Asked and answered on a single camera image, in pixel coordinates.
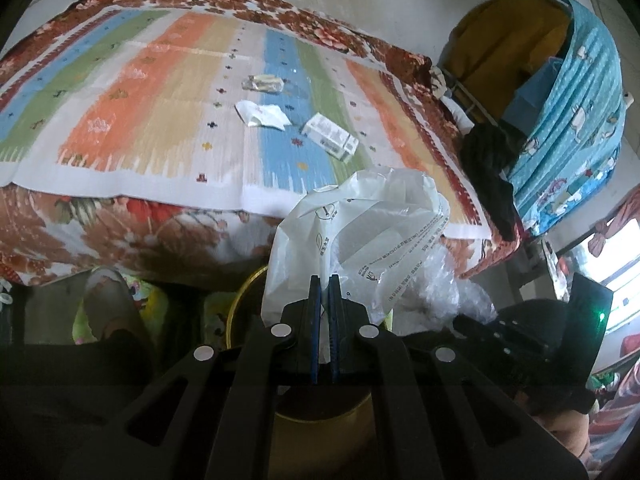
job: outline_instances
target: green stripe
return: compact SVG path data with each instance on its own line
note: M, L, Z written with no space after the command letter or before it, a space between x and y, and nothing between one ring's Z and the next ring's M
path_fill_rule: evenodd
M119 25L104 36L73 63L65 66L42 90L37 92L25 107L5 140L0 142L0 161L17 162L27 153L44 125L66 101L80 88L91 72L119 51L122 45L138 35L168 10L147 10ZM55 97L60 91L63 96Z
M321 113L341 128L347 130L358 140L361 140L360 136L356 134L353 124L351 124L344 95L334 87L334 82L324 69L318 53L318 47L303 43L300 40L296 40L296 46L300 63L310 79L312 107L316 112ZM356 153L347 163L341 162L329 154L327 156L334 168L334 175L338 184L343 183L356 171L370 168L372 164L362 142L358 144Z

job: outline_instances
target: silver screw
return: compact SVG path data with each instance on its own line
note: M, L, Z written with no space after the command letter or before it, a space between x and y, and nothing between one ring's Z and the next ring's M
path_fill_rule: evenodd
M276 337L286 337L291 333L291 327L286 323L278 323L271 327L271 333Z
M450 363L456 358L456 353L446 346L441 346L436 350L436 359L443 363Z
M196 361L208 361L213 357L213 354L215 354L213 348L207 345L198 346L193 351L193 356L195 357Z
M377 326L374 325L363 325L358 330L362 337L366 337L367 339L373 339L378 336L380 330L378 330Z

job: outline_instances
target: bed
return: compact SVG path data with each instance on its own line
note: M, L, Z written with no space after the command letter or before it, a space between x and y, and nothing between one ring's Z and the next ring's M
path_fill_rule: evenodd
M131 30L113 30L117 20L129 23ZM219 28L211 28L212 20ZM220 42L228 34L228 41L215 48L181 44L190 27L201 22L213 40ZM159 31L153 39L142 39L153 27ZM273 56L242 51L258 40L279 48ZM301 63L297 69L287 61L290 44ZM183 56L179 60L186 64L180 70L187 70L188 56L197 56L199 64L191 72L175 67L167 72L162 85L170 92L164 101L148 104L159 112L141 118L145 101L129 97L135 90L148 95L161 85L153 62L165 59L163 55ZM250 70L256 56L264 56L261 62L271 63L270 73L277 72L300 91L289 92L289 104L281 102L294 123L291 131L277 132L281 137L275 137L276 130L268 138L256 134L235 115L234 103L245 96L235 90L241 86L241 72ZM6 184L0 200L0 274L16 283L41 285L113 265L146 280L209 289L222 284L224 289L232 282L229 276L244 276L265 261L277 225L306 189L339 183L358 169L396 165L426 171L435 179L454 212L442 243L453 256L456 273L472 276L508 257L520 239L500 238L460 170L460 133L430 90L415 79L427 63L423 56L281 0L76 2L0 62L0 179ZM206 87L213 93L194 98L199 74L213 70ZM167 81L179 73L184 77L172 88ZM78 104L82 99L87 102ZM172 169L170 161L184 144L176 144L163 128L181 119L174 112L163 115L162 103L200 107L194 112L200 122L189 143L193 153L189 151L188 168L179 160ZM305 105L311 106L306 115L298 109ZM311 150L310 143L299 133L312 111L344 124L360 141L351 162L331 162L329 177L316 170L315 152L305 151ZM135 114L135 122L117 123ZM130 145L149 147L152 142L153 155L147 160L141 152L123 152L110 167L115 148L105 152L103 147L113 144L114 132L127 131L128 124L147 135L129 139ZM207 140L221 130L226 137ZM62 140L52 143L60 132ZM263 137L254 146L250 135ZM166 141L164 152L158 139ZM243 187L237 196L235 177L227 169L236 164L227 153L233 139L243 139L244 146L240 155L233 155L242 162L238 186ZM102 150L102 158L95 150ZM256 153L257 162L252 159ZM260 175L249 182L252 164L260 167ZM289 168L286 185L282 177L277 182L283 165ZM260 196L246 192L258 181Z

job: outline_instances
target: blue stripe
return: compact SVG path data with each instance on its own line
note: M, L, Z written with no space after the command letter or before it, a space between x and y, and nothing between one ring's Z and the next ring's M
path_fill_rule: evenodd
M60 52L56 59L52 60L47 66L43 67L34 77L29 79L22 85L20 91L14 96L8 105L0 114L0 140L5 140L14 124L31 101L31 98L45 86L51 83L52 79L66 66L72 64L82 54L89 50L92 46L99 43L100 40L110 32L113 32L119 25L130 20L134 16L139 15L146 9L127 9L122 10L114 16L106 19L94 30L89 31L75 43L69 45L65 50Z
M258 129L264 185L271 187L274 176L278 188L296 193L336 184L330 155L300 134L302 126L316 111L311 103L309 76L298 59L295 39L269 29L264 41L264 73L277 75L287 82L280 94L261 94L260 102L278 105L292 123L284 132L275 128ZM295 139L302 145L292 142ZM306 164L308 169L301 169L299 163Z

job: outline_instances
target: person's foot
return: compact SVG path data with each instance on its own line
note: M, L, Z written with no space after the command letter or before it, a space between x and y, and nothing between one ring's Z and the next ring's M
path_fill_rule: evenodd
M127 330L140 340L145 350L153 353L127 282L117 270L111 267L92 270L84 286L82 304L96 338L108 339L116 330Z

